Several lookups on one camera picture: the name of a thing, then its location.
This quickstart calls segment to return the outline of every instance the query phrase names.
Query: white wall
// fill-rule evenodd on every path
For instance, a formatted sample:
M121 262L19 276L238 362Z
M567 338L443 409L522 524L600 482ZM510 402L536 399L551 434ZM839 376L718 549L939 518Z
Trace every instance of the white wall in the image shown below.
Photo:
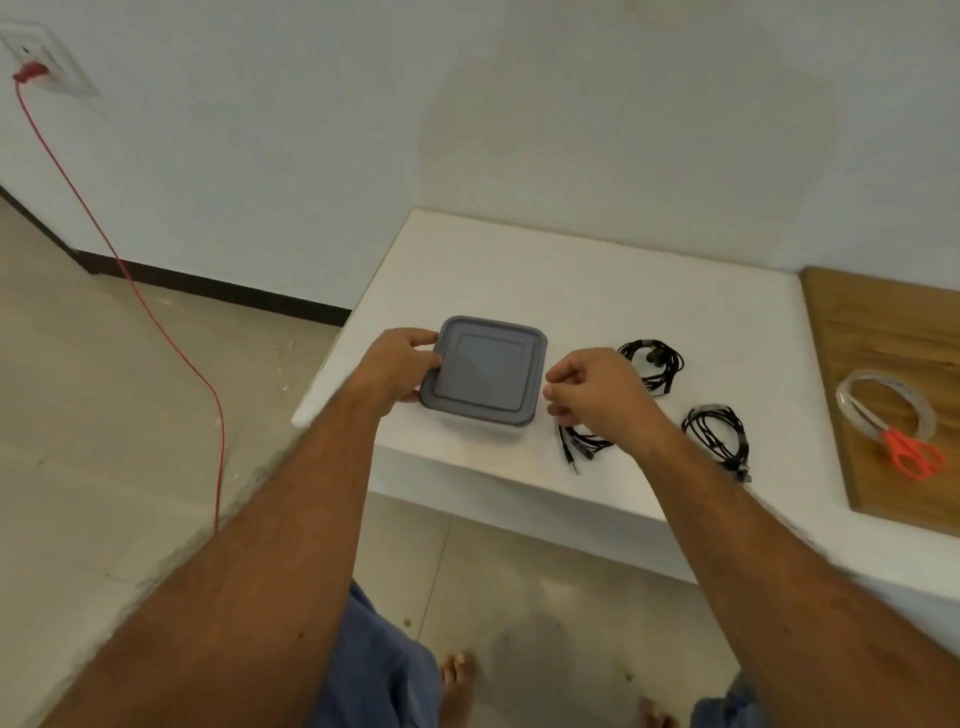
M353 306L411 206L960 287L960 4L0 0L130 259ZM0 71L12 61L0 59ZM103 252L12 97L0 183Z

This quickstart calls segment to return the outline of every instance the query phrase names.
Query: cutting board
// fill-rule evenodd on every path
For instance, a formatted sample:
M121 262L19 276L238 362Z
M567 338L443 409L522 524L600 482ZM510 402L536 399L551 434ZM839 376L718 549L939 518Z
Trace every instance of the cutting board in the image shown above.
M851 508L960 536L960 292L826 268L807 268L801 282ZM944 472L908 478L840 414L836 386L857 369L924 394L937 413L931 443L948 460ZM890 389L857 382L853 393L884 422L916 431L913 409Z

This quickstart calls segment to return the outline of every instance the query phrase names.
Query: gray lid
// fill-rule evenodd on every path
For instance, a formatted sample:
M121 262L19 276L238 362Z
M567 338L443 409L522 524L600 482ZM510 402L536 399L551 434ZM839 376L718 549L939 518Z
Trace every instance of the gray lid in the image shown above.
M454 316L433 348L443 359L420 385L420 403L503 425L530 424L537 412L546 336L536 328Z

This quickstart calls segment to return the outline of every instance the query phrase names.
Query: black baseboard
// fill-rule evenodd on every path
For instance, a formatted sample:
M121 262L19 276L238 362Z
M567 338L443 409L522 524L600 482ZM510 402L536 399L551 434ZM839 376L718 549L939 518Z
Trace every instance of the black baseboard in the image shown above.
M55 232L53 232L53 231L50 230L47 226L45 226L42 222L40 222L40 220L36 217L36 215L34 215L34 214L33 214L29 209L27 209L26 207L24 207L23 205L21 205L21 204L20 204L20 201L17 200L17 199L16 199L10 192L8 192L4 187L0 187L0 197L2 197L13 209L15 209L15 210L16 210L17 212L19 212L24 218L26 218L27 221L28 221L31 225L33 225L37 230L39 230L39 231L42 232L44 235L46 235L48 238L50 238L50 241L51 241L54 245L56 245L58 248L60 248L62 251L64 251L67 255L69 255L70 257L72 257L72 258L74 259L74 261L76 261L76 263L77 263L78 265L80 265L85 271L87 271L87 272L90 273L90 274L93 273L93 271L91 271L89 268L87 268L86 265L84 264L84 262L83 262L82 260L80 260L80 255L79 255L79 253L78 253L77 251L75 251L75 250L74 250L73 248L71 248L69 245L67 245L67 244L64 243L62 240L60 240L60 237L59 237Z
M45 226L26 207L20 204L10 192L0 186L0 198L3 198L17 212L23 215L35 228L46 235L50 240L72 257L91 276L104 275L123 277L120 266L112 255L100 255L78 251L64 243L56 233ZM205 296L209 299L237 303L250 308L259 308L263 311L282 313L284 316L293 316L307 321L316 321L319 324L330 324L341 327L347 322L350 315L349 308L341 308L326 303L316 303L306 299L297 299L293 296L282 296L278 293L261 291L259 288L250 288L246 285L226 283L222 280L206 279L202 276L191 276L188 273L171 271L166 268L157 268L144 263L133 263L125 260L127 270L138 283L158 285L174 291L192 293L195 296Z

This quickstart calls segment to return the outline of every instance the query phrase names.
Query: white countertop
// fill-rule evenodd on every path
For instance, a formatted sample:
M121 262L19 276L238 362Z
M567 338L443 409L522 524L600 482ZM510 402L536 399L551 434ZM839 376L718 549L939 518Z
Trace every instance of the white countertop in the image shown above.
M799 280L785 273L414 210L294 417L306 426L384 328L439 330L466 314L539 328L546 366L573 349L657 338L685 369L659 400L733 407L750 439L753 492L840 565L960 600L960 539L850 510ZM397 406L376 443L663 521L642 472L618 449L566 465L541 400L502 433Z

